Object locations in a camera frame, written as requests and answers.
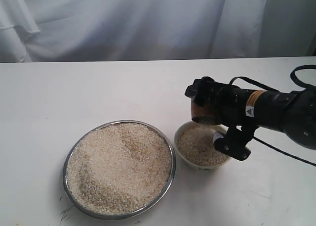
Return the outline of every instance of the uncooked rice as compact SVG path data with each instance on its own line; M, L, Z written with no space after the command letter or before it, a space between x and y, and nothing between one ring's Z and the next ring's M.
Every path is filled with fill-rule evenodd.
M221 164L228 159L228 156L214 148L214 133L215 130L208 126L188 129L180 136L178 149L186 159L199 166Z
M78 143L67 165L67 183L84 208L120 215L152 202L170 169L164 140L144 125L124 123L93 131Z

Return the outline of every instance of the white backdrop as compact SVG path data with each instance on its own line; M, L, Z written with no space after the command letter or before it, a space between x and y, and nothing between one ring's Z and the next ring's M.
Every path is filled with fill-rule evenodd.
M0 61L306 55L315 15L313 0L0 0Z

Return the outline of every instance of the small bowl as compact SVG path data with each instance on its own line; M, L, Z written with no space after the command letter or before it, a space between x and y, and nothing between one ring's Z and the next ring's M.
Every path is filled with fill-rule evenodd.
M200 166L197 164L192 163L191 161L189 161L179 150L178 148L178 142L180 137L182 136L182 134L192 128L195 127L200 127L201 124L198 124L196 122L193 121L189 121L187 123L184 123L182 126L179 127L179 129L177 130L176 134L174 135L174 149L176 150L176 152L180 155L180 157L193 169L196 170L215 170L217 168L219 168L220 166L223 166L224 164L226 164L231 157L228 157L227 160L225 160L223 163L215 165L215 166ZM212 129L216 130L216 131L220 131L222 133L226 133L227 130L223 127L223 126L212 126Z
M146 126L148 129L154 131L156 134L158 134L161 138L163 138L165 144L168 146L169 148L169 152L170 152L170 158L171 158L171 168L170 168L170 174L169 174L169 178L164 186L164 188L161 190L161 193L153 200L151 201L149 204L145 205L143 208L140 208L136 211L127 213L127 214L121 214L121 215L104 215L104 214L98 214L95 213L91 210L86 209L85 207L81 206L73 197L72 193L69 190L68 187L68 183L67 183L67 165L68 165L68 161L72 155L72 153L74 152L74 149L76 148L77 144L89 133L95 131L95 130L99 130L102 128L106 128L108 126L112 126L112 125L120 125L123 123L135 123L135 124L140 124L140 125L144 125ZM151 207L153 207L154 205L156 205L162 198L163 196L167 193L167 191L169 190L173 179L174 179L174 175L176 172L176 156L175 156L175 152L174 149L171 145L171 142L168 140L168 138L160 131L158 130L156 127L153 127L147 123L144 122L140 122L140 121L131 121L131 120L123 120L123 121L113 121L110 123L106 123L104 125L98 126L96 128L94 128L93 130L89 131L88 133L86 133L83 137L81 137L77 143L75 143L75 145L72 147L72 149L70 150L65 164L64 164L64 168L63 168L63 185L64 185L64 189L66 192L66 195L68 196L68 198L72 201L72 203L74 204L74 206L76 206L80 211L82 211L83 213L92 216L94 218L97 219L102 219L102 220L122 220L122 219L127 219L129 217L133 217L136 215L139 215L143 212L145 212L146 210L150 209Z

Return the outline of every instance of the white tabletop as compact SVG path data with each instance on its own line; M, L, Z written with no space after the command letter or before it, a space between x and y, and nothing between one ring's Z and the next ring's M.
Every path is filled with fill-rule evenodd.
M191 118L184 91L195 78L226 83L248 76L290 92L300 89L289 74L303 64L316 58L0 64L0 225L314 226L316 168L254 140L246 161L233 159L214 172L191 170L178 159L169 192L135 218L104 222L74 207L62 213L72 205L62 187L63 163L92 128L133 119L173 141ZM301 77L316 80L312 71ZM256 136L316 162L316 151L282 133L259 129Z

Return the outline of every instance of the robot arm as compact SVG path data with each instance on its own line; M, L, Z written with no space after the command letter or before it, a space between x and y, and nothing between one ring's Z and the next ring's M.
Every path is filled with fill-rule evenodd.
M241 161L250 155L245 146L259 127L283 132L299 145L316 150L316 87L295 76L295 71L302 69L316 69L316 66L301 66L291 73L292 80L305 88L291 93L279 92L245 77L239 78L266 90L241 89L232 82L218 83L210 77L195 80L185 92L192 100L192 120L227 126L226 135L214 136L214 147Z

